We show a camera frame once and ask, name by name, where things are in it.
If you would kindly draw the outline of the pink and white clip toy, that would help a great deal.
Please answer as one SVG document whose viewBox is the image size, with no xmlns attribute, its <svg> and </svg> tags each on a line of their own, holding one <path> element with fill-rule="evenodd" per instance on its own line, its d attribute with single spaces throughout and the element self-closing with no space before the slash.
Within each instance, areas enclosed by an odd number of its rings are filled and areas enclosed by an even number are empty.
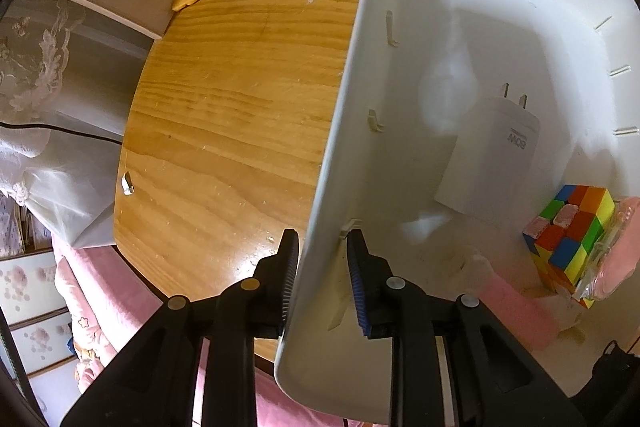
<svg viewBox="0 0 640 427">
<path fill-rule="evenodd" d="M 472 246 L 459 248 L 449 269 L 451 290 L 480 299 L 528 350 L 547 349 L 562 332 L 576 326 L 584 313 L 564 294 L 547 289 L 519 293 Z"/>
</svg>

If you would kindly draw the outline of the multicolour rubik's cube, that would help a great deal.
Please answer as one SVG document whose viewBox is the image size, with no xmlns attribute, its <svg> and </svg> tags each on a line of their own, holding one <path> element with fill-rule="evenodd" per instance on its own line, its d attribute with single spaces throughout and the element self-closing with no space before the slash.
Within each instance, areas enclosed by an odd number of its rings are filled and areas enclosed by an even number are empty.
<svg viewBox="0 0 640 427">
<path fill-rule="evenodd" d="M 616 205 L 605 187 L 565 184 L 522 231 L 530 259 L 544 287 L 567 291 L 583 308 L 594 300 L 578 295 L 587 262 L 602 239 Z"/>
</svg>

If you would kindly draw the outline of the white wall charger 80W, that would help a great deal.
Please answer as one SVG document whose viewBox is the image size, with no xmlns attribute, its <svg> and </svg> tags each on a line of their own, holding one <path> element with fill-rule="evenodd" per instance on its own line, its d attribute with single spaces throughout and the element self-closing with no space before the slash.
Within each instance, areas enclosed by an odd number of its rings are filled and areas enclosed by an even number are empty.
<svg viewBox="0 0 640 427">
<path fill-rule="evenodd" d="M 539 119 L 514 102 L 509 83 L 499 95 L 481 98 L 465 113 L 435 202 L 460 215 L 500 227 L 532 165 Z"/>
</svg>

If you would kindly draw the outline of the white plastic storage bin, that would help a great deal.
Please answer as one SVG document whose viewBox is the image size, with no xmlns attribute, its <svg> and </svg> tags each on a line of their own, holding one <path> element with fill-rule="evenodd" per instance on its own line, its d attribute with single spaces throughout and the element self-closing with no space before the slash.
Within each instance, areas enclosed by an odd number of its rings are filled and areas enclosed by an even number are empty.
<svg viewBox="0 0 640 427">
<path fill-rule="evenodd" d="M 276 362 L 389 426 L 639 421 L 639 0 L 360 0 Z"/>
</svg>

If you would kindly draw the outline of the pink oval case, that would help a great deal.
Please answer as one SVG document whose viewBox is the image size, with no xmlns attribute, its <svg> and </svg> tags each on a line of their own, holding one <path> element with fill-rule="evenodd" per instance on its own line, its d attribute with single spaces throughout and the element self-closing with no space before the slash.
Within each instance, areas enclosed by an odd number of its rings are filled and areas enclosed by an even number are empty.
<svg viewBox="0 0 640 427">
<path fill-rule="evenodd" d="M 573 298 L 590 308 L 610 297 L 639 264 L 639 199 L 627 197 L 616 207 L 593 246 Z"/>
</svg>

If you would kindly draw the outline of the white lace curtain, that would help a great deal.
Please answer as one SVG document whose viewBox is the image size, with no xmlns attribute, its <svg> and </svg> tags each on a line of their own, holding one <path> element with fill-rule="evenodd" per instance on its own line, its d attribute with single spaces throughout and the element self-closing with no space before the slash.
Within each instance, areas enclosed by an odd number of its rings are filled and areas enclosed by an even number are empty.
<svg viewBox="0 0 640 427">
<path fill-rule="evenodd" d="M 70 0 L 1 19 L 1 191 L 74 248 L 112 245 L 118 162 L 152 41 Z"/>
</svg>

